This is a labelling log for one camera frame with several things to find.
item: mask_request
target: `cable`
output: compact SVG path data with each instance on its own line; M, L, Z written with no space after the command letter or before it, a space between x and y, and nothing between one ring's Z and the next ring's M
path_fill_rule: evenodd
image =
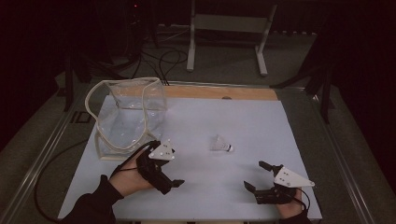
M95 60L91 59L87 55L80 53L79 56L84 59L86 62L92 64L96 68L100 69L101 71L105 72L107 75L113 77L116 80L121 80L124 79L124 77L120 76L119 74L111 71L110 69L106 68L104 65L101 65L99 62L96 62Z
M112 69L112 70L122 71L122 70L125 70L125 69L131 67L132 65L134 65L135 62L136 62L136 60L128 58L128 62L126 62L126 63L110 65L107 68Z
M145 51L142 51L142 54L145 54L145 55L147 55L147 56L149 56L149 57L151 57L151 58L153 58L153 59L158 60L159 69L160 69L160 72L161 72L161 77L163 78L164 83L165 83L166 85L169 85L169 82L167 81L166 76L169 74L169 72L170 72L173 68L175 68L175 66L176 66L177 64L186 62L187 59L188 59L188 55L187 55L186 52L181 51L181 50L178 50L178 49L175 49L175 48L165 47L165 48L163 48L163 49L170 49L170 50L169 50L169 51L166 51L163 55L161 55L160 58L158 58L158 57L156 57L156 56L154 56L154 55L151 55L151 54L149 54L149 53L146 53ZM170 61L167 61L167 60L164 59L164 57L165 57L166 55L168 55L168 54L170 54L170 53L174 53L174 52L177 53L177 55L178 55L178 58L177 58L177 60L176 60L175 62L170 62ZM163 63L170 63L170 64L172 64L172 66L171 66L166 72L164 72L164 71L163 71Z
M306 204L305 204L305 203L303 203L303 201L301 201L301 200L299 200L299 199L296 199L296 198L294 198L294 197L292 197L292 199L293 199L294 201L296 201L297 203L300 203L300 204L302 204L302 205L303 205L303 207L304 207L304 210L306 210Z
M164 42L164 41L166 41L166 40L170 40L170 39L175 38L175 37L177 37L177 36L179 36L179 35L182 35L182 34L184 34L184 33L187 33L189 30L190 30L190 29L186 29L186 30L184 30L184 31L182 31L182 32L179 32L179 33L175 34L175 35L171 35L171 36L169 36L169 37L167 37L167 38L165 38L165 39L163 39L163 40L159 40L158 42Z
M142 54L139 54L139 62L137 63L137 67L134 70L134 72L132 73L132 76L130 79L134 79L134 77L136 76L137 70L139 70L140 64L142 63Z
M162 83L163 85L166 85L166 82L167 82L167 81L165 82L165 81L164 81L164 77L162 77L162 76L160 75L160 73L158 73L155 63L154 63L154 62L151 62L151 61L147 61L145 58L143 58L143 62L145 62L146 64L148 64L148 65L152 68L152 70L154 70L155 75L157 75L157 77L161 80L161 83Z
M139 153L141 150L143 150L143 149L145 149L146 147L148 147L148 148L146 148L145 150L150 150L151 148L153 148L154 146L155 146L155 144L156 143L158 143L159 141L150 141L150 142L147 142L147 143L145 143L145 144L143 144L141 147L139 147L128 159L126 159L122 164L120 164L120 165L118 165L117 167L116 167L116 169L113 171L113 173L111 174L111 176L110 176L110 178L113 176L113 175L115 175L116 173L118 173L119 171L124 171L123 169L122 169L122 167L126 164L126 163L128 163L133 157L135 157L136 155L137 155L137 153Z
M131 171L131 170L136 170L136 169L137 169L137 167L129 168L129 169L121 169L120 171Z
M311 206L311 200L309 199L309 197L305 193L305 191L303 191L302 189L298 189L298 190L301 191L305 195L306 199L308 200L308 208L307 209L309 210L309 207Z
M64 150L62 150L61 152L59 152L58 154L56 154L54 157L52 157L47 164L43 167L43 169L40 171L40 173L37 176L37 181L35 182L35 187L34 187L34 200L35 200L35 208L37 209L38 213L44 217L46 220L50 221L50 222L54 222L54 223L58 223L60 221L60 219L58 218L53 218L53 217L49 217L47 214L45 214L45 212L41 209L40 205L38 204L38 199L37 199L37 192L38 192L38 185L41 179L41 176L44 174L44 172L46 171L46 169L49 167L49 165L55 161L59 156L61 156L62 154L64 154L66 151L70 150L73 147L77 147L83 143L88 142L88 139L85 139L83 141L77 142L74 145L65 148Z

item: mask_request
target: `white shuttlecock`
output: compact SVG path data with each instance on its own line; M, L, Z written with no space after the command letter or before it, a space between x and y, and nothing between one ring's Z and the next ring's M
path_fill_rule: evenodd
M227 143L223 137L218 135L216 137L215 144L213 144L212 150L223 150L223 151L232 152L233 146L231 146L231 144Z

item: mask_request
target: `sleeve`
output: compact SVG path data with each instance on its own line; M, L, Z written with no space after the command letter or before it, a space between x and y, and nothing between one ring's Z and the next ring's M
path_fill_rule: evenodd
M304 210L297 216L280 219L279 224L312 224L312 222L308 219L307 215L308 210Z
M101 175L96 191L79 197L72 211L60 223L116 223L112 205L120 199L123 199L122 195L108 182L107 176Z

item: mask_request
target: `white table surface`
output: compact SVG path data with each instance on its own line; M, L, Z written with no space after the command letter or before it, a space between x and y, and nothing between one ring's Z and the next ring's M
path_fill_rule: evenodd
M163 140L171 139L176 158L163 166L171 179L186 182L162 195L156 189L137 192L114 206L116 218L130 220L274 220L271 204L256 204L244 180L257 189L269 189L273 173L259 161L283 164L308 177L279 101L168 98ZM93 135L81 157L59 217L66 216L77 198L93 192L99 176L109 176L120 161L101 161ZM216 135L234 152L213 151ZM311 206L308 217L321 219L312 188L303 188Z

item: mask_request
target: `transparent plastic container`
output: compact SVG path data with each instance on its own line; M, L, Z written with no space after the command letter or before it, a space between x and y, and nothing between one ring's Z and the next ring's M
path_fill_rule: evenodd
M97 99L103 98L99 106ZM101 81L88 93L85 107L96 120L95 146L101 159L125 159L163 134L166 97L156 77Z

